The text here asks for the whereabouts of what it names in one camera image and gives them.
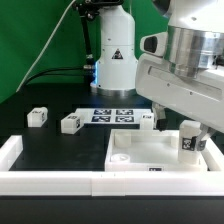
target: white box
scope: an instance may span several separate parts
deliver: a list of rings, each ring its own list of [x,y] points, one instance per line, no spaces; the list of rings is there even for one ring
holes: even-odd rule
[[[61,120],[61,133],[75,134],[84,125],[84,118],[76,113],[71,113]]]
[[[207,171],[202,155],[196,165],[179,162],[176,143],[179,131],[128,130],[131,144],[119,147],[115,144],[115,136],[122,131],[127,132],[111,131],[105,171]]]

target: cable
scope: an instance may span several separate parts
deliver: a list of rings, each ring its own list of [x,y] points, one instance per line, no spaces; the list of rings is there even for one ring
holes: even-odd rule
[[[76,71],[76,70],[83,70],[83,67],[67,67],[67,68],[52,68],[52,69],[47,69],[42,72],[39,72],[28,79],[26,79],[23,84],[21,85],[20,89],[22,89],[27,83],[32,81],[33,79],[39,78],[41,76],[48,76],[48,75],[58,75],[58,76],[81,76],[81,75],[72,75],[72,74],[55,74],[55,73],[49,73],[49,72],[58,72],[58,71]]]
[[[48,48],[51,40],[53,39],[55,33],[57,32],[59,26],[61,25],[64,17],[66,16],[68,10],[70,9],[70,7],[74,4],[74,2],[76,2],[76,0],[73,0],[68,7],[65,9],[64,13],[62,14],[58,24],[56,25],[56,27],[54,28],[52,34],[50,35],[48,41],[46,42],[46,44],[44,45],[44,48],[42,49],[42,51],[40,52],[39,56],[37,57],[37,59],[34,61],[34,63],[32,64],[32,66],[29,68],[29,70],[27,71],[27,73],[25,74],[22,82],[20,83],[19,87],[17,88],[16,92],[18,92],[21,88],[21,86],[23,85],[23,83],[26,81],[27,77],[30,75],[30,73],[32,72],[32,70],[34,69],[34,67],[36,66],[36,64],[39,62],[39,60],[41,59],[41,57],[43,56],[44,52],[46,51],[46,49]]]

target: warning label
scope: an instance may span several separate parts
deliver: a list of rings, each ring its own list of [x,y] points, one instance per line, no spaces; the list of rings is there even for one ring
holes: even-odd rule
[[[114,53],[112,59],[118,59],[118,60],[124,59],[119,49],[116,50],[116,52]]]

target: black cable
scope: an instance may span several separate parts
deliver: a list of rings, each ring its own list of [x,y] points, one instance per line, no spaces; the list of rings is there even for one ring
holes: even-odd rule
[[[29,83],[30,81],[32,81],[33,79],[36,79],[36,78],[39,78],[41,76],[49,76],[49,75],[58,75],[58,76],[80,76],[81,75],[72,75],[72,74],[52,74],[52,73],[49,73],[49,72],[59,72],[59,71],[76,71],[76,70],[83,70],[83,67],[82,66],[79,66],[79,67],[66,67],[66,68],[51,68],[51,69],[47,69],[47,70],[44,70],[44,71],[41,71],[31,77],[29,77],[24,83],[23,85],[21,86],[21,89],[27,85],[27,83]]]

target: small white block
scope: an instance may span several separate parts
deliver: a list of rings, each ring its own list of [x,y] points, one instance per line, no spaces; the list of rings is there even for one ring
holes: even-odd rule
[[[154,114],[153,113],[143,114],[140,119],[140,129],[153,130],[153,126],[154,126]]]
[[[131,132],[117,131],[114,134],[114,144],[118,148],[131,147]]]
[[[28,127],[41,127],[47,120],[48,110],[46,107],[34,108],[28,115]]]
[[[84,118],[76,113],[71,113],[61,120],[61,133],[75,134],[84,125]]]

